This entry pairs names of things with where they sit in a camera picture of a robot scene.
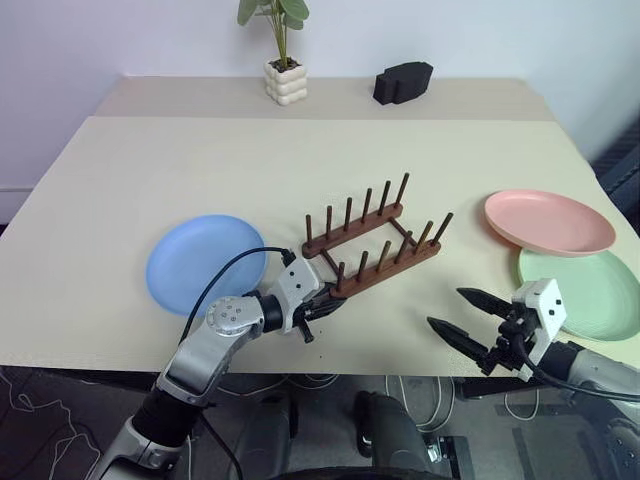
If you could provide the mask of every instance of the black cable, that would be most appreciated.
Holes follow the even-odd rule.
[[[250,250],[246,250],[246,251],[242,252],[241,254],[233,257],[231,260],[229,260],[226,263],[226,265],[220,269],[220,271],[216,274],[216,276],[213,277],[213,280],[211,280],[209,282],[209,284],[205,287],[205,289],[200,294],[200,297],[198,297],[198,300],[196,301],[196,304],[193,306],[193,309],[191,310],[191,313],[189,314],[189,318],[187,319],[187,323],[185,324],[184,329],[182,330],[182,335],[181,335],[180,341],[178,343],[182,343],[184,341],[184,339],[187,338],[187,335],[189,335],[189,330],[191,329],[191,325],[193,324],[193,320],[196,318],[196,314],[198,313],[198,309],[200,308],[200,305],[204,301],[204,298],[207,296],[209,291],[216,284],[216,282],[218,280],[220,280],[220,277],[222,277],[222,275],[224,275],[224,273],[227,270],[229,270],[229,268],[231,268],[231,266],[234,263],[236,263],[238,260],[240,260],[241,258],[246,257],[247,255],[251,255],[252,253],[257,253],[257,252],[278,252],[278,253],[282,254],[283,256],[286,256],[286,255],[290,254],[289,250],[287,250],[286,248],[259,247],[259,248],[252,248]]]
[[[539,366],[531,361],[527,350],[524,346],[524,338],[522,335],[516,335],[513,338],[513,348],[518,354],[518,356],[524,361],[525,365],[531,369],[533,375],[543,383],[547,385],[551,385],[556,388],[564,388],[567,390],[572,390],[576,393],[584,393],[585,395],[591,395],[593,397],[606,398],[609,400],[619,400],[621,402],[640,402],[640,395],[634,395],[631,393],[619,393],[619,392],[608,392],[606,390],[596,390],[593,388],[585,388],[580,387],[578,385],[573,385],[571,383],[567,383],[559,378],[553,377],[549,375],[547,372],[542,370]]]
[[[244,477],[242,475],[242,467],[240,466],[240,462],[236,458],[233,451],[224,442],[222,437],[218,435],[218,432],[214,430],[213,426],[209,423],[209,420],[207,420],[207,417],[204,416],[204,413],[200,413],[200,420],[202,421],[209,434],[214,438],[216,442],[218,442],[218,445],[220,445],[220,447],[224,450],[224,453],[227,454],[227,457],[229,457],[231,463],[233,463],[233,466],[236,469],[236,474],[238,475],[238,480],[243,480]]]

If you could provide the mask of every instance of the white wall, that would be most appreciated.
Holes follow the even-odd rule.
[[[315,76],[424,59],[441,77],[519,77],[587,159],[640,105],[638,0],[308,0],[291,53]],[[260,75],[266,21],[236,0],[0,0],[0,222],[121,74]]]

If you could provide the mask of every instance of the white flower pot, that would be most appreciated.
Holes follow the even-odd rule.
[[[307,96],[307,69],[303,65],[280,73],[267,62],[264,74],[267,94],[279,105],[289,105]]]

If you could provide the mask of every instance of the floor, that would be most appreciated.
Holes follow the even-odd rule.
[[[4,367],[2,374],[13,385],[11,399],[15,407],[29,410],[24,408],[21,399],[25,398],[20,397],[21,394],[26,394],[33,406],[61,399],[70,408],[78,433],[86,433],[91,443],[102,451],[143,399],[139,392],[86,384],[41,370]],[[247,392],[280,379],[280,376],[268,375],[228,375],[223,386]],[[435,385],[433,378],[404,377],[409,411],[414,420],[424,421],[433,412]],[[398,377],[390,377],[389,390],[401,399],[399,387]],[[300,410],[299,434],[292,447],[290,471],[370,464],[358,455],[350,409],[356,392],[363,389],[383,392],[384,377],[340,376],[322,390],[304,390],[290,383],[278,388],[290,390]],[[442,379],[442,391],[442,406],[434,425],[446,416],[449,407],[451,386],[447,378]],[[85,478],[96,453],[84,439],[72,443],[50,477],[56,442],[71,433],[59,404],[33,412],[16,411],[9,403],[9,392],[9,385],[0,378],[0,480]],[[242,398],[219,391],[215,398],[217,407],[210,409],[207,417],[220,435],[234,445],[244,419],[262,395]],[[529,422],[511,417],[504,408],[502,395],[478,400],[457,399],[450,421],[438,434],[467,437],[478,480],[615,478],[606,449],[591,426],[572,412],[555,390],[541,390],[540,397],[538,414]],[[534,398],[533,391],[514,393],[509,396],[509,403],[516,414],[526,416],[532,410]],[[192,445],[192,478],[225,478],[228,460],[206,432],[198,428]],[[185,461],[176,467],[175,478],[188,478],[186,455],[184,457]]]

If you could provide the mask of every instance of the table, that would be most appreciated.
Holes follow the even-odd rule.
[[[484,199],[505,188],[548,190],[591,205],[616,228],[611,250],[638,275],[635,232],[522,82],[436,79],[426,96],[386,107],[369,100],[370,84],[312,80],[309,99],[283,109],[263,97],[258,79],[125,79],[0,238],[0,364],[158,371],[184,319],[154,303],[144,268],[171,228],[228,213],[255,225],[267,244],[297,248],[306,213],[319,231],[326,205],[342,212],[353,196],[358,211],[366,188],[374,188],[375,202],[387,179],[392,198],[405,171],[405,227],[420,231],[428,219],[437,224],[455,213],[440,254],[312,323],[316,341],[309,345],[298,332],[250,343],[232,371],[479,376],[426,316],[450,320],[486,345],[495,340],[496,320],[455,288],[503,298],[517,288],[517,249],[492,233],[482,214]],[[354,270],[364,248],[375,258],[391,239],[397,249],[397,232],[379,230],[334,256]],[[272,258],[263,284],[280,269]],[[561,338],[640,366],[639,336],[615,343]]]

